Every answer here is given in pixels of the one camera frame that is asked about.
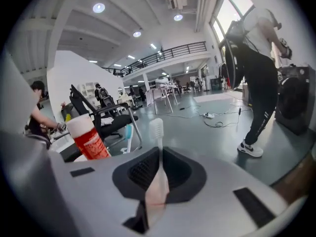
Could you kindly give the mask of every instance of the person in white shirt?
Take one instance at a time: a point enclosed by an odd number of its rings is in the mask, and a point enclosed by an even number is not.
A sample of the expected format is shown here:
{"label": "person in white shirt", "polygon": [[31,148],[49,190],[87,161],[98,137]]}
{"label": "person in white shirt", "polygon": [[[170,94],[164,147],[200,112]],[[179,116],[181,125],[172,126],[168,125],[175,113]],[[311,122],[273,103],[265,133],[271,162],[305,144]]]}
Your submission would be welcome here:
{"label": "person in white shirt", "polygon": [[239,152],[261,157],[263,150],[253,144],[265,128],[277,105],[277,69],[271,58],[272,42],[284,58],[290,58],[289,48],[284,47],[275,32],[282,27],[272,12],[255,8],[244,19],[247,32],[241,47],[245,78],[252,100],[253,121],[250,131],[238,146]]}

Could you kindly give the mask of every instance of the sneaker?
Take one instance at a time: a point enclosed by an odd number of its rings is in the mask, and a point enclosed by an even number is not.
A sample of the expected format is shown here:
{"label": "sneaker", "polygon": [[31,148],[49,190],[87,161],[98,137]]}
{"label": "sneaker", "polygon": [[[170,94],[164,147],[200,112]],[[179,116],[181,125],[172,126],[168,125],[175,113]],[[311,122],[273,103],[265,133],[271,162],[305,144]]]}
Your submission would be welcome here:
{"label": "sneaker", "polygon": [[241,142],[237,150],[239,152],[247,153],[253,157],[261,157],[263,154],[263,150],[261,148],[253,146],[253,145],[247,145],[245,143],[245,140]]}

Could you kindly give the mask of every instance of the round ceiling light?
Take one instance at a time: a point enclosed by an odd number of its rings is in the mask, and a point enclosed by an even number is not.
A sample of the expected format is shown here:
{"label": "round ceiling light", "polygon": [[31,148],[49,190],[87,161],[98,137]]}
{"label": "round ceiling light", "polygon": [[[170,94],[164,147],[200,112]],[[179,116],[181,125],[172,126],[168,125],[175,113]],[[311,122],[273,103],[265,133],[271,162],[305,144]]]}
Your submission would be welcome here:
{"label": "round ceiling light", "polygon": [[94,7],[93,7],[93,11],[94,11],[95,13],[101,13],[101,12],[104,11],[104,10],[105,10],[105,6],[104,6],[104,4],[102,4],[102,3],[97,3],[97,4],[95,4]]}
{"label": "round ceiling light", "polygon": [[141,36],[141,32],[134,32],[133,33],[133,36],[135,37],[135,38],[138,38],[139,36]]}
{"label": "round ceiling light", "polygon": [[183,18],[183,16],[182,16],[181,14],[177,14],[177,15],[174,16],[173,19],[174,19],[175,21],[180,21],[182,18]]}

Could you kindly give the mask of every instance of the shoe sole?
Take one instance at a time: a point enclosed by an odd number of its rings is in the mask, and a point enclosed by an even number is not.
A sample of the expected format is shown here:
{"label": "shoe sole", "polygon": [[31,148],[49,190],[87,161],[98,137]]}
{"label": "shoe sole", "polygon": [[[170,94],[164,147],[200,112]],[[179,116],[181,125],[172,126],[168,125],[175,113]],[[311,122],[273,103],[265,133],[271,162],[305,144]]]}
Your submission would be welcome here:
{"label": "shoe sole", "polygon": [[237,148],[237,151],[240,152],[240,153],[246,153],[246,154],[248,154],[248,155],[250,155],[250,156],[252,156],[252,157],[255,157],[255,158],[260,158],[260,157],[262,157],[262,155],[260,155],[260,156],[254,156],[254,155],[252,155],[251,153],[246,152],[246,151],[244,151],[243,149],[239,149],[239,148]]}

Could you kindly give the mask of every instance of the wooden floor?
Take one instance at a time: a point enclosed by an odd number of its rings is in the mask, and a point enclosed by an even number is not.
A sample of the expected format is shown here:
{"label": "wooden floor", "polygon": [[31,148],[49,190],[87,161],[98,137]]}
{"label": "wooden floor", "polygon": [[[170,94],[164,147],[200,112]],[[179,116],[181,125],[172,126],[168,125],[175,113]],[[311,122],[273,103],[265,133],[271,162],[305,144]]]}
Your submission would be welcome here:
{"label": "wooden floor", "polygon": [[316,161],[308,155],[286,176],[272,185],[289,204],[307,195],[316,178]]}

